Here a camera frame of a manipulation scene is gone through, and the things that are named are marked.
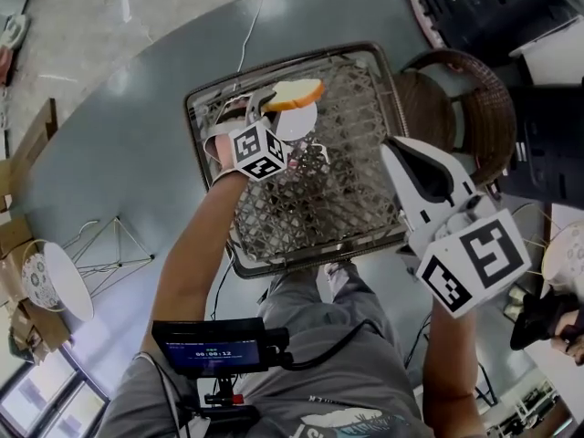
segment gray t-shirt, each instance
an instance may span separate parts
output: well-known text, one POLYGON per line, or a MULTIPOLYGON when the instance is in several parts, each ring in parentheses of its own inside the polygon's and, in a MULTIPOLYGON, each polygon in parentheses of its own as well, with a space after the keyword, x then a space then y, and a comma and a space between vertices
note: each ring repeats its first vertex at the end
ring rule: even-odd
MULTIPOLYGON (((290 340, 295 361, 310 360, 329 349, 350 328, 325 326, 290 340)), ((191 382, 171 375, 181 395, 194 396, 191 382)), ((246 432, 222 436, 327 438, 433 436, 423 424, 402 359, 380 336, 363 329, 332 359, 314 369, 273 368, 247 375, 235 392, 253 404, 260 421, 246 432)), ((169 406, 157 370, 144 359, 128 367, 109 405, 99 437, 174 436, 169 406)))

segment leg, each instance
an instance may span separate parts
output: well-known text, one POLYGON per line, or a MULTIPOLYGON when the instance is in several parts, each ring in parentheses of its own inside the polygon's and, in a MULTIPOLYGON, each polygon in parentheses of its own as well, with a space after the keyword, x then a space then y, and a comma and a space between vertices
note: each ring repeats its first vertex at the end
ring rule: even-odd
POLYGON ((277 276, 267 290, 257 315, 266 328, 288 328, 290 336, 313 328, 313 311, 322 305, 317 288, 318 268, 277 276))
POLYGON ((325 271, 332 291, 333 303, 345 308, 353 324, 370 319, 398 351, 397 335, 375 293, 360 278, 357 267, 350 261, 326 265, 325 271))

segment screen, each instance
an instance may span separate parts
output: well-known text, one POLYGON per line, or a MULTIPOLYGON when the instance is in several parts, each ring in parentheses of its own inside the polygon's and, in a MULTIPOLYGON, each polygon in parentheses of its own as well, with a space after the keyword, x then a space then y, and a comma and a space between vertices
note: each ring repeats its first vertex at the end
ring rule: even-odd
POLYGON ((176 368, 215 370, 259 363, 259 352, 255 340, 168 342, 166 346, 176 368))

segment metal rack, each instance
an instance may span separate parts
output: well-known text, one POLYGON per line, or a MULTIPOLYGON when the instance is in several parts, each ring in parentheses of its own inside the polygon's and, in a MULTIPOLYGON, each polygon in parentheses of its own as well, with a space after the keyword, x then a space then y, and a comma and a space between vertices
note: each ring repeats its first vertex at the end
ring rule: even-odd
POLYGON ((297 167, 250 182, 242 195, 228 251, 243 278, 319 266, 402 240, 378 148, 388 134, 408 131, 385 56, 371 43, 278 60, 190 93, 185 106, 205 186, 218 171, 204 154, 203 140, 224 103, 300 78, 325 83, 317 125, 288 143, 297 167), (311 144, 326 147, 329 163, 311 144))

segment gray table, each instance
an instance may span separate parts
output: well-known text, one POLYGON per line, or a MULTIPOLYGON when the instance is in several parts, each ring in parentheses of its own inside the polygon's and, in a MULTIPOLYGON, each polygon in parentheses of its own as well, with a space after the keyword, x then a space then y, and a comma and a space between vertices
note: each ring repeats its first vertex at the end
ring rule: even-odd
MULTIPOLYGON (((119 215, 156 255, 152 264, 96 298, 91 322, 68 317, 75 331, 72 355, 107 394, 140 345, 164 257, 203 199, 183 98, 236 70, 259 1, 238 0, 193 20, 111 76, 50 142, 20 201, 37 238, 65 242, 87 220, 106 222, 119 215)), ((244 68, 360 40, 380 44, 393 70, 428 48, 407 0, 265 0, 244 68)), ((400 273, 396 265, 403 268, 391 252, 363 256, 358 265, 409 349, 430 295, 404 271, 386 280, 385 275, 400 273)), ((218 318, 253 316, 266 283, 230 275, 218 318)), ((495 334, 510 327, 501 326, 505 322, 493 313, 486 316, 493 336, 486 337, 483 351, 495 352, 487 369, 497 371, 498 381, 513 382, 532 364, 522 354, 501 358, 508 338, 495 334), (506 364, 513 368, 504 370, 506 364)))

